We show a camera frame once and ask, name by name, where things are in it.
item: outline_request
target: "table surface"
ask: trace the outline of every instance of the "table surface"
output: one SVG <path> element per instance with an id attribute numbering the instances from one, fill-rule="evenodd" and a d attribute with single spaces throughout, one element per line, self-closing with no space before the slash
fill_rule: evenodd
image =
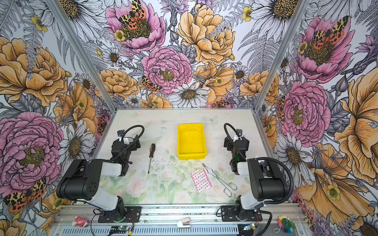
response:
<path id="1" fill-rule="evenodd" d="M 177 126 L 202 123 L 204 125 L 207 155 L 204 159 L 179 160 L 177 157 Z M 226 137 L 224 123 L 242 129 L 249 140 L 247 158 L 266 156 L 255 120 L 250 110 L 237 109 L 190 109 L 190 110 L 118 110 L 97 158 L 110 159 L 112 143 L 118 138 L 117 131 L 133 125 L 143 125 L 144 134 L 139 139 L 141 148 L 132 151 L 133 162 L 124 177 L 102 177 L 100 187 L 121 196 L 125 204 L 206 204 L 233 203 L 238 195 L 250 190 L 249 177 L 235 175 L 229 162 L 231 152 L 223 147 Z M 126 136 L 135 137 L 141 128 L 135 128 Z M 149 148 L 156 144 L 151 162 Z M 211 187 L 197 193 L 190 173 L 202 169 L 202 163 L 212 168 L 226 182 L 237 186 L 232 197 L 224 193 L 224 186 L 209 175 Z"/>

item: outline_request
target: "butterfly illustration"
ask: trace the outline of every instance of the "butterfly illustration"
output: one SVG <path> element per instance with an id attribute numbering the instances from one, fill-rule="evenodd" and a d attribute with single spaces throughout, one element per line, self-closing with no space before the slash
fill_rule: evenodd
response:
<path id="1" fill-rule="evenodd" d="M 143 87 L 147 87 L 147 89 L 152 91 L 152 92 L 158 92 L 162 89 L 161 86 L 151 83 L 151 81 L 146 76 L 142 77 L 141 85 Z"/>
<path id="2" fill-rule="evenodd" d="M 336 44 L 344 36 L 344 29 L 347 26 L 349 16 L 344 16 L 337 24 L 327 31 L 317 30 L 314 32 L 314 48 L 319 50 L 328 47 L 329 44 Z"/>
<path id="3" fill-rule="evenodd" d="M 277 101 L 277 119 L 284 122 L 285 121 L 285 114 L 284 114 L 284 105 L 285 105 L 285 99 L 280 98 Z"/>
<path id="4" fill-rule="evenodd" d="M 209 116 L 204 116 L 203 118 L 205 118 L 206 123 L 208 124 L 212 124 L 212 123 L 218 124 L 218 116 L 213 116 L 212 118 Z"/>
<path id="5" fill-rule="evenodd" d="M 34 202 L 40 200 L 45 193 L 46 178 L 42 178 L 25 193 L 12 193 L 7 195 L 4 198 L 4 203 L 10 206 L 9 212 L 18 213 L 22 211 L 27 204 L 32 205 Z"/>
<path id="6" fill-rule="evenodd" d="M 138 24 L 146 18 L 146 9 L 142 7 L 140 0 L 133 0 L 129 15 L 122 15 L 118 18 L 125 28 L 136 29 Z"/>

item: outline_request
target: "white daisy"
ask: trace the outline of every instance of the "white daisy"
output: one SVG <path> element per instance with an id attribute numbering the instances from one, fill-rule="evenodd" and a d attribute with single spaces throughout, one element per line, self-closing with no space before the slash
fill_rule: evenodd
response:
<path id="1" fill-rule="evenodd" d="M 126 98 L 126 103 L 129 104 L 131 107 L 141 107 L 142 99 L 138 97 L 136 94 L 128 96 Z"/>
<path id="2" fill-rule="evenodd" d="M 87 129 L 87 122 L 79 121 L 76 131 L 71 124 L 67 128 L 67 139 L 63 139 L 59 145 L 58 165 L 62 164 L 62 174 L 70 167 L 71 163 L 76 159 L 89 160 L 89 154 L 92 152 L 93 133 Z"/>
<path id="3" fill-rule="evenodd" d="M 279 70 L 281 72 L 285 71 L 285 69 L 289 66 L 291 61 L 291 55 L 289 52 L 286 52 L 285 57 L 282 59 Z"/>
<path id="4" fill-rule="evenodd" d="M 95 84 L 93 83 L 91 77 L 86 73 L 81 74 L 79 76 L 79 78 L 77 79 L 77 81 L 84 88 L 84 90 L 89 94 L 90 94 L 91 91 L 94 91 L 94 89 L 96 87 Z"/>
<path id="5" fill-rule="evenodd" d="M 250 71 L 246 66 L 235 66 L 234 75 L 237 80 L 243 80 L 245 77 L 249 76 Z"/>
<path id="6" fill-rule="evenodd" d="M 174 107 L 202 107 L 208 100 L 208 96 L 203 96 L 209 94 L 209 87 L 198 88 L 199 82 L 193 83 L 190 87 L 187 84 L 178 86 L 176 89 L 172 89 L 174 93 L 169 95 L 168 101 Z"/>
<path id="7" fill-rule="evenodd" d="M 34 14 L 41 18 L 45 26 L 53 26 L 54 33 L 60 39 L 62 32 L 58 22 L 46 4 L 47 0 L 29 0 L 29 5 L 33 8 Z M 100 39 L 99 32 L 104 29 L 101 23 L 106 22 L 106 18 L 101 16 L 104 12 L 102 2 L 98 0 L 60 0 L 66 15 L 76 29 L 77 35 L 84 42 Z"/>
<path id="8" fill-rule="evenodd" d="M 312 186 L 315 181 L 314 174 L 307 167 L 306 163 L 313 161 L 310 153 L 301 151 L 302 144 L 300 140 L 296 140 L 294 136 L 290 136 L 287 133 L 287 137 L 283 134 L 279 134 L 277 137 L 277 142 L 274 147 L 274 154 L 279 161 L 284 163 L 287 168 L 289 168 L 291 174 L 294 178 L 294 185 L 299 188 L 301 185 L 305 186 L 301 178 L 307 182 L 308 185 Z"/>
<path id="9" fill-rule="evenodd" d="M 269 111 L 269 105 L 268 103 L 264 100 L 261 104 L 261 107 L 259 109 L 260 116 L 266 116 Z"/>
<path id="10" fill-rule="evenodd" d="M 119 50 L 116 48 L 105 49 L 102 52 L 102 59 L 104 60 L 104 62 L 112 66 L 118 66 L 122 62 L 121 54 L 119 53 Z"/>
<path id="11" fill-rule="evenodd" d="M 260 30 L 258 37 L 267 32 L 267 39 L 281 39 L 289 27 L 298 0 L 253 0 L 251 18 L 256 20 L 252 32 Z"/>
<path id="12" fill-rule="evenodd" d="M 378 235 L 378 217 L 376 214 L 373 216 L 367 214 L 363 217 L 364 224 L 358 230 L 353 232 L 353 236 L 370 236 Z"/>
<path id="13" fill-rule="evenodd" d="M 348 15 L 356 16 L 360 11 L 366 11 L 372 3 L 372 0 L 321 0 L 318 16 L 324 16 L 324 20 L 331 18 L 335 22 Z"/>

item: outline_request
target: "wire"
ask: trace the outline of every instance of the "wire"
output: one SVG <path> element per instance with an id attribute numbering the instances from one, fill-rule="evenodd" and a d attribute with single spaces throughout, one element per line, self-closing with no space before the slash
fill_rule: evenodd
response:
<path id="1" fill-rule="evenodd" d="M 91 233 L 92 233 L 93 236 L 95 236 L 95 234 L 93 233 L 93 230 L 92 230 L 92 221 L 95 218 L 95 216 L 103 215 L 104 211 L 102 209 L 100 209 L 100 208 L 96 208 L 96 209 L 93 209 L 93 213 L 94 213 L 94 216 L 92 217 L 90 225 L 91 225 Z"/>
<path id="2" fill-rule="evenodd" d="M 255 216 L 256 216 L 256 220 L 257 220 L 257 226 L 259 225 L 259 217 L 255 214 Z"/>
<path id="3" fill-rule="evenodd" d="M 270 225 L 270 222 L 272 221 L 273 215 L 272 215 L 272 213 L 269 212 L 269 211 L 257 210 L 257 212 L 265 213 L 265 214 L 268 214 L 268 215 L 269 215 L 269 220 L 268 220 L 266 226 L 264 227 L 263 230 L 261 230 L 261 232 L 259 232 L 258 235 L 256 235 L 256 236 L 261 236 L 261 235 L 262 235 L 263 233 L 265 233 L 265 231 L 268 229 L 268 227 L 269 227 L 269 225 Z"/>
<path id="4" fill-rule="evenodd" d="M 239 148 L 237 146 L 235 146 L 234 140 L 231 138 L 230 134 L 227 131 L 227 126 L 231 127 L 231 129 L 237 134 L 238 137 L 241 137 L 241 136 L 239 135 L 239 133 L 236 131 L 236 129 L 232 125 L 230 125 L 229 123 L 224 124 L 223 127 L 225 129 L 225 132 L 226 132 L 228 139 L 230 140 L 232 145 L 236 148 L 236 150 L 239 152 L 239 154 L 246 160 L 247 159 L 246 156 L 239 150 Z M 277 163 L 278 165 L 280 165 L 285 170 L 285 172 L 287 173 L 287 175 L 289 177 L 289 190 L 283 196 L 283 198 L 281 198 L 280 200 L 276 200 L 276 201 L 265 201 L 264 204 L 281 204 L 283 202 L 286 202 L 290 198 L 290 196 L 291 196 L 291 194 L 293 193 L 293 190 L 294 190 L 294 179 L 293 179 L 293 176 L 292 176 L 290 170 L 287 168 L 287 166 L 285 164 L 283 164 L 279 160 L 276 160 L 276 159 L 271 158 L 271 157 L 259 157 L 259 158 L 256 158 L 256 160 L 269 160 L 269 161 L 273 161 L 273 162 Z"/>
<path id="5" fill-rule="evenodd" d="M 217 212 L 215 213 L 216 216 L 218 216 L 218 211 L 220 210 L 220 208 L 217 210 Z M 222 217 L 222 215 L 218 216 L 218 217 Z"/>
<path id="6" fill-rule="evenodd" d="M 119 156 L 121 156 L 122 155 L 122 153 L 124 153 L 126 150 L 128 150 L 131 146 L 133 146 L 138 140 L 139 140 L 139 138 L 143 135 L 143 133 L 144 133 L 144 126 L 143 125 L 134 125 L 134 126 L 131 126 L 130 128 L 128 128 L 126 131 L 125 131 L 125 133 L 123 133 L 123 135 L 122 135 L 122 138 L 121 138 L 121 141 L 123 142 L 123 138 L 125 137 L 125 134 L 128 132 L 128 131 L 130 131 L 130 130 L 132 130 L 133 128 L 136 128 L 136 127 L 140 127 L 140 128 L 142 128 L 142 131 L 141 131 L 141 133 L 138 135 L 138 137 L 136 137 L 135 139 L 134 139 L 134 141 L 132 141 L 125 149 L 123 149 L 117 156 L 115 156 L 115 157 L 112 157 L 112 158 L 110 158 L 110 160 L 109 160 L 109 162 L 112 162 L 113 160 L 115 160 L 116 158 L 118 158 Z"/>

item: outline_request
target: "orange peony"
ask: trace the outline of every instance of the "orange peony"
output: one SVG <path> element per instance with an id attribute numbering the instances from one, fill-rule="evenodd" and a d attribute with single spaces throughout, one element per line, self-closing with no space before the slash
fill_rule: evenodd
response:
<path id="1" fill-rule="evenodd" d="M 54 107 L 55 121 L 63 124 L 72 124 L 76 129 L 80 120 L 87 122 L 87 128 L 96 132 L 96 112 L 92 98 L 86 95 L 80 83 L 70 88 L 70 95 L 60 96 Z"/>
<path id="2" fill-rule="evenodd" d="M 195 72 L 193 72 L 195 79 L 205 81 L 204 87 L 209 87 L 210 93 L 208 96 L 208 103 L 221 99 L 228 91 L 232 89 L 232 82 L 236 82 L 236 76 L 234 75 L 234 68 L 225 68 L 219 66 L 218 69 L 215 65 L 207 64 L 199 66 Z"/>
<path id="3" fill-rule="evenodd" d="M 100 72 L 100 78 L 111 97 L 117 94 L 126 99 L 128 96 L 140 92 L 138 81 L 121 70 L 103 70 Z M 95 92 L 97 96 L 101 96 L 97 88 Z"/>
<path id="4" fill-rule="evenodd" d="M 270 115 L 264 116 L 262 118 L 262 125 L 264 127 L 265 134 L 268 137 L 269 144 L 271 148 L 274 148 L 277 141 L 277 125 L 276 125 L 276 117 Z"/>
<path id="5" fill-rule="evenodd" d="M 161 96 L 157 96 L 155 94 L 151 94 L 150 97 L 147 97 L 146 103 L 142 101 L 142 107 L 157 107 L 157 108 L 165 108 L 165 107 L 172 107 L 171 103 L 165 98 Z"/>
<path id="6" fill-rule="evenodd" d="M 54 55 L 38 45 L 39 52 L 33 71 L 27 78 L 28 60 L 22 39 L 0 37 L 0 94 L 12 95 L 8 102 L 17 101 L 22 93 L 33 94 L 42 106 L 55 102 L 57 96 L 67 92 L 66 72 Z"/>
<path id="7" fill-rule="evenodd" d="M 247 76 L 246 78 L 247 83 L 243 83 L 240 85 L 240 95 L 253 96 L 255 94 L 259 94 L 262 86 L 265 83 L 267 75 L 268 75 L 268 70 L 263 71 L 261 73 L 257 72 L 255 74 Z M 278 75 L 276 75 L 265 97 L 266 102 L 270 106 L 274 104 L 274 100 L 278 97 L 278 81 L 279 81 L 279 78 L 278 78 Z"/>
<path id="8" fill-rule="evenodd" d="M 232 55 L 232 44 L 235 40 L 235 32 L 231 28 L 221 31 L 217 36 L 209 34 L 223 22 L 223 17 L 214 15 L 214 11 L 206 5 L 195 6 L 195 15 L 186 11 L 181 15 L 177 33 L 183 37 L 185 46 L 193 45 L 197 50 L 197 62 L 220 65 L 226 61 L 226 57 Z"/>
<path id="9" fill-rule="evenodd" d="M 335 133 L 340 151 L 348 157 L 348 166 L 356 178 L 370 185 L 378 178 L 378 68 L 349 83 L 349 102 L 342 108 L 352 115 L 349 125 Z"/>
<path id="10" fill-rule="evenodd" d="M 5 236 L 25 236 L 26 223 L 19 222 L 17 219 L 10 224 L 6 219 L 0 220 L 0 235 Z"/>
<path id="11" fill-rule="evenodd" d="M 333 224 L 339 224 L 349 215 L 355 214 L 357 221 L 352 228 L 358 229 L 363 224 L 362 217 L 373 215 L 374 208 L 369 207 L 370 202 L 357 193 L 360 189 L 355 180 L 347 178 L 350 171 L 347 160 L 331 144 L 318 143 L 314 147 L 316 168 L 310 170 L 315 176 L 315 182 L 312 186 L 305 183 L 305 187 L 297 189 L 298 193 L 312 210 L 322 216 L 327 217 L 332 212 L 330 220 Z"/>

